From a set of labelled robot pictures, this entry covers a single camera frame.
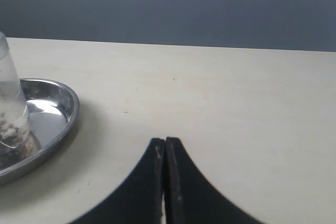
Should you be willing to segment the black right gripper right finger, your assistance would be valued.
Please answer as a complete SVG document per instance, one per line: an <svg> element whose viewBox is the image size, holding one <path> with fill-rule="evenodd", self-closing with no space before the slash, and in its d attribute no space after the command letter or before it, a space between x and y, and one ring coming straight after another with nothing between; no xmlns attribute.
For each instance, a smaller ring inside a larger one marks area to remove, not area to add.
<svg viewBox="0 0 336 224"><path fill-rule="evenodd" d="M165 168L166 223L261 223L205 178L177 137L165 141Z"/></svg>

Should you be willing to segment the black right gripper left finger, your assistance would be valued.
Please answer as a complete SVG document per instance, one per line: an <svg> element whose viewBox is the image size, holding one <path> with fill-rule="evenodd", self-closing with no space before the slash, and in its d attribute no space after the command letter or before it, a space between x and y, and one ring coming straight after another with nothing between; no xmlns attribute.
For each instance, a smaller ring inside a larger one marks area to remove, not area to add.
<svg viewBox="0 0 336 224"><path fill-rule="evenodd" d="M72 223L161 223L164 153L165 141L151 139L117 189Z"/></svg>

